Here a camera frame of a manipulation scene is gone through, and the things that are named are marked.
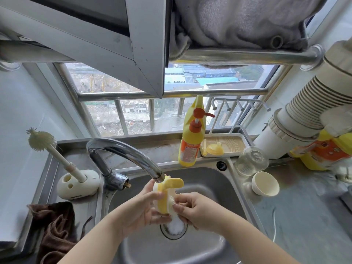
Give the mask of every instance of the brown towel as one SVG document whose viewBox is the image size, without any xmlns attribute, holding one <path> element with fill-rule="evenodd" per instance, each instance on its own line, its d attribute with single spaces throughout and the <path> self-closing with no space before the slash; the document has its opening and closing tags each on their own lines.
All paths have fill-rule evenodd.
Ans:
<svg viewBox="0 0 352 264">
<path fill-rule="evenodd" d="M 75 212 L 70 202 L 55 204 L 28 205 L 34 224 L 44 227 L 44 236 L 39 246 L 36 264 L 56 264 L 77 243 L 73 236 L 75 227 Z M 82 235 L 90 217 L 83 225 Z"/>
</svg>

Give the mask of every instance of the sink drain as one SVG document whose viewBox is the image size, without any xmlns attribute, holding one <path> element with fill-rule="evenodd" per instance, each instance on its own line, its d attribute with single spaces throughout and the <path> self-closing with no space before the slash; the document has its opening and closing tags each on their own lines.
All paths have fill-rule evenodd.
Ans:
<svg viewBox="0 0 352 264">
<path fill-rule="evenodd" d="M 160 230 L 163 233 L 163 235 L 170 240 L 177 240 L 180 239 L 187 231 L 188 224 L 183 223 L 183 230 L 179 232 L 178 234 L 173 234 L 169 230 L 169 226 L 167 224 L 161 224 L 160 225 Z"/>
</svg>

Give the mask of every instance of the chrome faucet spout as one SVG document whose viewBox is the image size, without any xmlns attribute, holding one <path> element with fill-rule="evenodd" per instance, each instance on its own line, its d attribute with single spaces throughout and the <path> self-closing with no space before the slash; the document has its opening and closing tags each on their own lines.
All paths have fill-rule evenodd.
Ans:
<svg viewBox="0 0 352 264">
<path fill-rule="evenodd" d="M 157 164 L 136 148 L 109 138 L 93 138 L 87 143 L 87 152 L 90 159 L 95 163 L 103 174 L 106 185 L 113 190 L 123 190 L 128 178 L 122 174 L 113 172 L 108 167 L 97 150 L 105 150 L 132 161 L 144 169 L 156 182 L 164 181 L 165 175 Z"/>
</svg>

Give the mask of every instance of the white cable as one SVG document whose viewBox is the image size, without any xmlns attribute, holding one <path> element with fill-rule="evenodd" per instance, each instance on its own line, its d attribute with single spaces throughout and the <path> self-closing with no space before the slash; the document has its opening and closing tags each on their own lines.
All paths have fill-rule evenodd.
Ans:
<svg viewBox="0 0 352 264">
<path fill-rule="evenodd" d="M 273 239 L 272 239 L 272 241 L 275 243 L 275 238 L 276 238 L 276 220 L 275 220 L 275 209 L 276 208 L 274 208 L 274 210 L 272 211 L 272 218 L 273 218 L 273 220 L 274 220 L 274 237 L 273 237 Z"/>
</svg>

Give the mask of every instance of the kitchen sink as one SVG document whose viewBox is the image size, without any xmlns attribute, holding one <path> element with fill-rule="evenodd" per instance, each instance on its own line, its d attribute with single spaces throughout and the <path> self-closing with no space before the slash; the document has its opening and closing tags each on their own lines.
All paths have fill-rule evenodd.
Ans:
<svg viewBox="0 0 352 264">
<path fill-rule="evenodd" d="M 197 161 L 194 167 L 182 168 L 177 162 L 159 164 L 174 178 L 181 178 L 184 187 L 177 193 L 199 192 L 230 211 L 253 223 L 239 187 L 235 183 L 233 165 L 229 158 Z M 140 168 L 118 170 L 130 178 L 132 187 L 124 191 L 104 190 L 101 198 L 101 217 L 120 204 L 137 195 L 150 180 Z M 193 226 L 184 226 L 180 235 L 172 235 L 165 225 L 147 226 L 123 240 L 113 263 L 163 264 L 163 263 L 237 263 L 239 258 L 224 237 Z"/>
</svg>

